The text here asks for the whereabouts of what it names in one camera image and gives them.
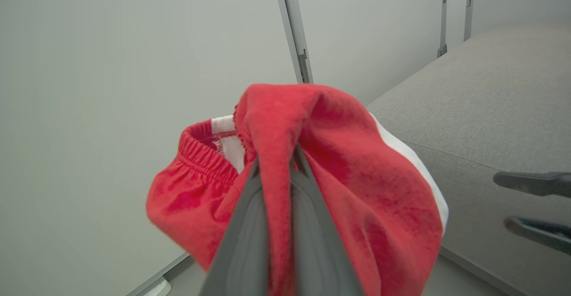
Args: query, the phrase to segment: red garment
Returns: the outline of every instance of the red garment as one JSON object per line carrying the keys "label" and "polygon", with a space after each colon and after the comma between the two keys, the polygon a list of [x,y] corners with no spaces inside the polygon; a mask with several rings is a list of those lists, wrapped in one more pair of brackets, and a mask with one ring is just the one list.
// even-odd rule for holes
{"label": "red garment", "polygon": [[213,134],[210,121],[184,130],[177,157],[157,175],[147,199],[157,227],[208,270],[258,155],[270,294],[293,295],[288,162],[298,142],[365,293],[422,294],[445,219],[429,182],[383,141],[359,101],[327,86],[253,85],[236,106],[234,123],[245,149],[239,174],[222,155],[224,135]]}

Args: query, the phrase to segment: gray fabric surface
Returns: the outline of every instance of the gray fabric surface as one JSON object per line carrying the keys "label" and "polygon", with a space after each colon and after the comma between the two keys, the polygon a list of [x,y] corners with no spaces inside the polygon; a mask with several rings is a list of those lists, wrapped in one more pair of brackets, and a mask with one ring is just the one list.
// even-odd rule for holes
{"label": "gray fabric surface", "polygon": [[571,257],[511,235],[510,215],[571,226],[571,199],[496,186],[497,170],[571,172],[571,25],[479,34],[368,106],[450,207],[443,246],[530,296],[569,295]]}

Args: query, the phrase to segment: floor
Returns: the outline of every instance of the floor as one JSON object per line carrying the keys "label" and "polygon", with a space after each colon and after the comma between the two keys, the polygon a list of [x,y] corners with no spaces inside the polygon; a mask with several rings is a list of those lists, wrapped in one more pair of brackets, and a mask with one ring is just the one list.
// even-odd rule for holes
{"label": "floor", "polygon": [[[173,286],[169,296],[197,296],[205,277],[206,273],[200,266],[187,258],[165,275]],[[457,295],[506,296],[448,259],[439,257],[422,296]]]}

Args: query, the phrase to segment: white object on floor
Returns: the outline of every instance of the white object on floor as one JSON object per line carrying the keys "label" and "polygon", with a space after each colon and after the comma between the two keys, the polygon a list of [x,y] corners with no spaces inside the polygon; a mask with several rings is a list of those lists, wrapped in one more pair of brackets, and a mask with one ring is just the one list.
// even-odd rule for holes
{"label": "white object on floor", "polygon": [[153,289],[149,290],[145,296],[166,296],[171,291],[171,284],[161,276],[156,282]]}

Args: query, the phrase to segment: white fabric patch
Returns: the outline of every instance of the white fabric patch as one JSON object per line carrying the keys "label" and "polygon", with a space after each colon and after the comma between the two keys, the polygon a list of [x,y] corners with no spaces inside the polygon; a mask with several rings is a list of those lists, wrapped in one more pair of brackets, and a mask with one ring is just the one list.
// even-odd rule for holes
{"label": "white fabric patch", "polygon": [[226,117],[215,118],[211,120],[212,134],[220,134],[220,143],[222,144],[222,153],[238,173],[244,170],[245,150],[236,134],[224,136],[224,133],[236,132],[234,126],[234,117],[227,115]]}
{"label": "white fabric patch", "polygon": [[442,221],[442,228],[443,228],[442,235],[444,235],[444,231],[446,230],[446,224],[448,223],[448,205],[446,204],[444,196],[442,196],[442,192],[440,192],[438,185],[436,185],[436,182],[434,181],[434,179],[432,179],[430,172],[428,172],[428,169],[426,169],[426,166],[424,166],[424,164],[422,163],[420,158],[416,155],[416,152],[414,152],[414,150],[412,150],[404,142],[400,141],[397,137],[393,136],[389,131],[387,131],[387,129],[385,129],[379,123],[379,121],[377,121],[377,118],[375,118],[373,114],[371,114],[370,112],[369,114],[371,115],[371,117],[373,117],[373,119],[375,119],[375,122],[377,123],[377,130],[379,130],[381,139],[383,139],[385,144],[387,144],[394,151],[400,153],[408,161],[410,161],[416,167],[416,169],[418,169],[424,180],[428,182],[428,185],[432,189],[432,196],[434,196],[434,200],[436,201],[436,206],[438,207],[438,211],[440,213],[440,220]]}

